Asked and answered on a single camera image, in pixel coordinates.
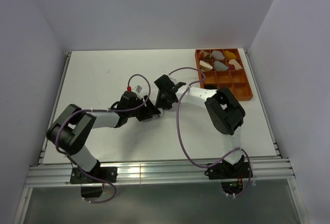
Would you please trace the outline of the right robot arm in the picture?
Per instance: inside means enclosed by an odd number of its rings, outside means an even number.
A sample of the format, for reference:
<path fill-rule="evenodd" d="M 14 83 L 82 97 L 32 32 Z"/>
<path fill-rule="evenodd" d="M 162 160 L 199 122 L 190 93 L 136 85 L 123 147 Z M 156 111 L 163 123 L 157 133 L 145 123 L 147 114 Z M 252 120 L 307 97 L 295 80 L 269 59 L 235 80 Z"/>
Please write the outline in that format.
<path fill-rule="evenodd" d="M 179 144 L 186 158 L 196 167 L 212 168 L 222 164 L 224 174 L 230 178 L 235 177 L 243 167 L 244 155 L 241 148 L 241 127 L 243 125 L 245 110 L 227 87 L 221 89 L 204 89 L 193 87 L 192 82 L 183 88 L 186 83 L 176 83 L 169 75 L 162 75 L 154 81 L 158 88 L 156 107 L 163 110 L 172 108 L 177 103 L 176 129 Z M 225 155 L 213 164 L 202 166 L 191 159 L 187 153 L 180 132 L 179 114 L 182 103 L 192 104 L 207 110 L 215 129 L 222 135 Z"/>

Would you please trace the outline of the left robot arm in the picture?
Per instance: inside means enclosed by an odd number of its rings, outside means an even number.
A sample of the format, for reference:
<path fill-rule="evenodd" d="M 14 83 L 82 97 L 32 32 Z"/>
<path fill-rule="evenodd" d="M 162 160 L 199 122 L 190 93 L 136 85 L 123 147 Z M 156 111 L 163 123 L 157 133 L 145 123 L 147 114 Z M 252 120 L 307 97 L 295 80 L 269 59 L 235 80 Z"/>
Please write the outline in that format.
<path fill-rule="evenodd" d="M 115 182 L 117 171 L 101 167 L 101 163 L 87 149 L 85 143 L 92 129 L 103 127 L 119 128 L 129 118 L 139 122 L 161 116 L 162 112 L 147 98 L 139 97 L 132 91 L 125 91 L 121 99 L 112 104 L 107 111 L 90 113 L 75 104 L 70 104 L 48 128 L 46 137 L 59 150 L 69 157 L 82 170 L 74 175 L 79 181 L 96 182 L 109 180 Z"/>

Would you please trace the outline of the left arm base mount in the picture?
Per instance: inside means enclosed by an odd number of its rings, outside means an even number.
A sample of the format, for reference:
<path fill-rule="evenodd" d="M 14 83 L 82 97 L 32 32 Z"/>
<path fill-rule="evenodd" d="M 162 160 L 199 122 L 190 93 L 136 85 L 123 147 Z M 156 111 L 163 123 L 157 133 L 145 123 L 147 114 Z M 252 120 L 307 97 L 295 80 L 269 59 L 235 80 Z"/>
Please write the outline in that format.
<path fill-rule="evenodd" d="M 70 184 L 115 183 L 117 167 L 99 167 L 91 172 L 82 172 L 74 167 L 71 172 Z"/>

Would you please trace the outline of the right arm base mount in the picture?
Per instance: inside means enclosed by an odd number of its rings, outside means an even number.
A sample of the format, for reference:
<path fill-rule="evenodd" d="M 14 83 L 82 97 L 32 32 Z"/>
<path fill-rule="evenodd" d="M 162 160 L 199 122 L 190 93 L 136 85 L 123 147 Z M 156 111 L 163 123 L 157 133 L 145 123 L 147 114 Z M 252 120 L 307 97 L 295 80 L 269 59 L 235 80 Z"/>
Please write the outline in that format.
<path fill-rule="evenodd" d="M 225 180 L 225 179 L 248 179 L 253 177 L 253 173 L 248 162 L 243 162 L 241 165 L 231 165 L 223 161 L 213 167 L 206 169 L 204 175 L 210 180 Z"/>

